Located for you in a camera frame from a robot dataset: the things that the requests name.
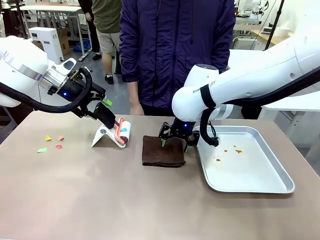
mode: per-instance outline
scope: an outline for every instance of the person in purple jacket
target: person in purple jacket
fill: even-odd
[[[131,114],[173,116],[195,64],[226,70],[234,0],[122,0],[120,56]]]

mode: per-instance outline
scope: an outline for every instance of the cardboard box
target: cardboard box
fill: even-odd
[[[40,41],[32,41],[34,45],[36,45],[38,48],[40,48],[42,51],[44,51],[44,46]]]
[[[66,55],[70,53],[70,47],[69,47],[68,35],[67,35],[68,31],[69,31],[68,28],[61,28],[57,30],[60,47],[62,50],[62,55]]]

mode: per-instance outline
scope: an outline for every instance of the silver baking tray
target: silver baking tray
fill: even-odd
[[[249,126],[215,126],[219,146],[200,137],[197,149],[205,179],[219,192],[290,194],[295,184],[261,134]],[[213,136],[211,127],[208,135]]]

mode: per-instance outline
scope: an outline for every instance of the olive green shirt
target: olive green shirt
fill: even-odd
[[[94,25],[103,34],[120,32],[121,0],[92,0]]]

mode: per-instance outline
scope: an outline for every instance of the brown cloth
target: brown cloth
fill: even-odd
[[[163,168],[180,168],[185,165],[181,139],[171,138],[162,147],[157,136],[143,136],[142,165]]]

